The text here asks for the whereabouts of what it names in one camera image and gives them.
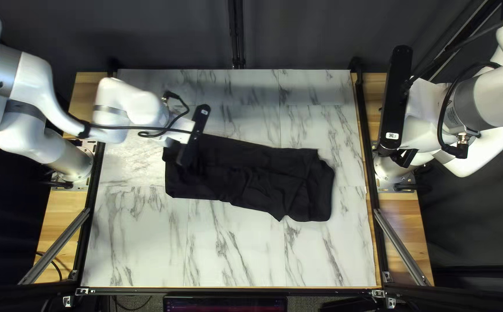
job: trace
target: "white label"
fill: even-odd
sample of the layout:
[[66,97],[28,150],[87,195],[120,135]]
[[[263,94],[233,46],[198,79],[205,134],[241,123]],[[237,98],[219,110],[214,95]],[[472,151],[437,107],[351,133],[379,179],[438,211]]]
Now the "white label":
[[386,132],[386,138],[387,139],[397,140],[399,137],[400,137],[400,135],[397,134],[397,133]]

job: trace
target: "white marble tile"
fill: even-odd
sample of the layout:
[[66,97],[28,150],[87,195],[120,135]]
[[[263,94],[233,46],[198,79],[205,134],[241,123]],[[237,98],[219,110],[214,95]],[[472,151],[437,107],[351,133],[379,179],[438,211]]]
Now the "white marble tile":
[[335,188],[332,201],[329,221],[284,218],[288,287],[376,285],[365,187]]
[[204,133],[280,147],[280,109],[276,105],[211,107]]
[[274,69],[217,69],[198,71],[197,102],[219,105],[279,104]]
[[283,148],[315,148],[337,186],[365,186],[355,105],[281,105]]
[[268,213],[190,200],[185,286],[285,286],[283,224]]
[[276,70],[200,70],[198,103],[211,106],[205,133],[280,147]]
[[128,131],[121,144],[106,144],[99,187],[106,185],[165,186],[163,146],[151,138]]
[[[279,72],[285,75],[280,92]],[[166,89],[178,93],[192,109],[190,118],[196,105],[209,104],[206,133],[318,149],[336,172],[331,219],[277,222],[268,213],[228,203],[173,199],[164,191],[163,147],[129,131],[122,144],[105,148],[82,285],[375,284],[359,132],[351,82],[345,83],[349,73],[308,70],[299,80],[304,71],[292,72],[121,70],[119,78],[158,96]],[[283,89],[288,82],[293,92]],[[169,105],[181,109],[176,101]]]
[[198,79],[196,69],[119,69],[117,77],[137,88],[153,92],[159,98],[168,90],[182,97],[186,104],[195,104]]
[[81,284],[182,287],[188,203],[153,185],[100,186]]
[[280,104],[354,103],[349,70],[279,69]]

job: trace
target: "black cloth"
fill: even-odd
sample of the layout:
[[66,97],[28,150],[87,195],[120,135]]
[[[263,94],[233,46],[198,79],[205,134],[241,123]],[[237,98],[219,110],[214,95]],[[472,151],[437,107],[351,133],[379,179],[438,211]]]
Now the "black cloth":
[[166,193],[266,211],[278,221],[326,221],[332,207],[334,170],[316,149],[272,148],[201,135],[190,166],[180,167],[180,145],[165,148]]

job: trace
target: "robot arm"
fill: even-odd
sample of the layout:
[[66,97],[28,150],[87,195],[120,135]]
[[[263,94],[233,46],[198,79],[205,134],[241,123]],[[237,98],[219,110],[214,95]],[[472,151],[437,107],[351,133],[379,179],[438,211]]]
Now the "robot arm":
[[379,164],[376,171],[380,178],[400,181],[404,172],[434,158],[458,177],[466,177],[503,150],[503,26],[497,31],[497,39],[499,46],[491,61],[502,66],[484,68],[475,77],[459,83],[443,118],[443,141],[453,146],[469,144],[468,157],[460,159],[446,153],[436,140],[439,111],[447,104],[442,100],[449,86],[418,79],[409,90],[400,145],[393,151],[385,151],[387,154],[414,151],[414,157],[401,166],[404,168],[397,169],[399,161],[381,161],[377,158],[387,155],[379,153],[375,162]]
[[92,162],[55,131],[45,128],[46,118],[67,133],[104,143],[123,142],[127,127],[163,128],[170,122],[169,127],[186,133],[167,131],[158,137],[159,143],[168,146],[178,140],[186,144],[195,123],[173,117],[166,103],[151,92],[104,78],[96,96],[94,124],[81,122],[57,102],[51,67],[45,60],[0,44],[0,148],[46,164],[67,181],[84,179]]

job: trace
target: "black metal rail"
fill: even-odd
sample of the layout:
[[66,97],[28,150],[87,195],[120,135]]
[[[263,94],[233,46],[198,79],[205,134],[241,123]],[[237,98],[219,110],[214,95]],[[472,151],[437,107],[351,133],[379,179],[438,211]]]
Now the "black metal rail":
[[[369,126],[367,120],[367,109],[365,104],[365,94],[363,93],[363,70],[361,68],[361,59],[354,57],[350,62],[350,70],[357,73],[355,82],[357,111],[359,113],[359,124],[361,139],[363,143],[363,154],[366,158],[365,166],[367,170],[367,187],[369,188],[369,199],[371,200],[371,213],[374,216],[374,209],[380,208],[378,201],[377,182],[374,177],[374,165],[370,161],[372,154],[371,137],[369,135]],[[374,240],[376,242],[378,266],[380,269],[381,283],[384,285],[384,271],[388,271],[388,260],[386,259],[385,235],[380,225],[373,220]]]

